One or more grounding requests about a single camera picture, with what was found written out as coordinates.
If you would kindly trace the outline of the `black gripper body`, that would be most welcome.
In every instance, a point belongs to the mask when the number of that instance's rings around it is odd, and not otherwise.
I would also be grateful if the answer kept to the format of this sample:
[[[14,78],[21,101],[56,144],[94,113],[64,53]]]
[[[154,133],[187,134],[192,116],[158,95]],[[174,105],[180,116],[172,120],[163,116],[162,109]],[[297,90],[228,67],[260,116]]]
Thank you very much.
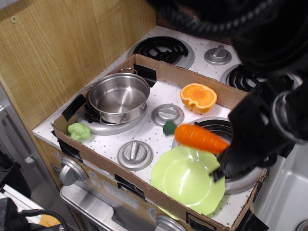
[[[287,157],[293,150],[295,142],[278,131],[271,112],[276,97],[288,93],[292,86],[284,77],[269,78],[229,113],[232,139],[218,157],[218,179],[236,178],[255,167],[270,167],[279,155]]]

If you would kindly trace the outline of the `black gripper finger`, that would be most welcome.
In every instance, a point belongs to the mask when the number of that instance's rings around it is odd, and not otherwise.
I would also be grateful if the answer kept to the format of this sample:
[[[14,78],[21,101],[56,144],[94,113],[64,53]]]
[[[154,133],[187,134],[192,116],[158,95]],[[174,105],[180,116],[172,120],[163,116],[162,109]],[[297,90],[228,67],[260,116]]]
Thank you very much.
[[[218,167],[216,170],[210,173],[209,176],[213,180],[213,182],[217,182],[218,180],[223,178],[225,174],[223,172],[223,169],[221,167]]]

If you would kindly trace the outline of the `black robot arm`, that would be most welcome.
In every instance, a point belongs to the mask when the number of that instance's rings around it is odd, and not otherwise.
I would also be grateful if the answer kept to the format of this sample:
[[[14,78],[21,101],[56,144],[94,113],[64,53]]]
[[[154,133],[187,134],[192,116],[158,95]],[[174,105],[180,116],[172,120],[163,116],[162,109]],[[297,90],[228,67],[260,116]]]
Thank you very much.
[[[308,3],[305,0],[152,0],[175,28],[229,38],[239,59],[268,79],[229,113],[232,141],[214,180],[272,166],[281,149],[308,141]]]

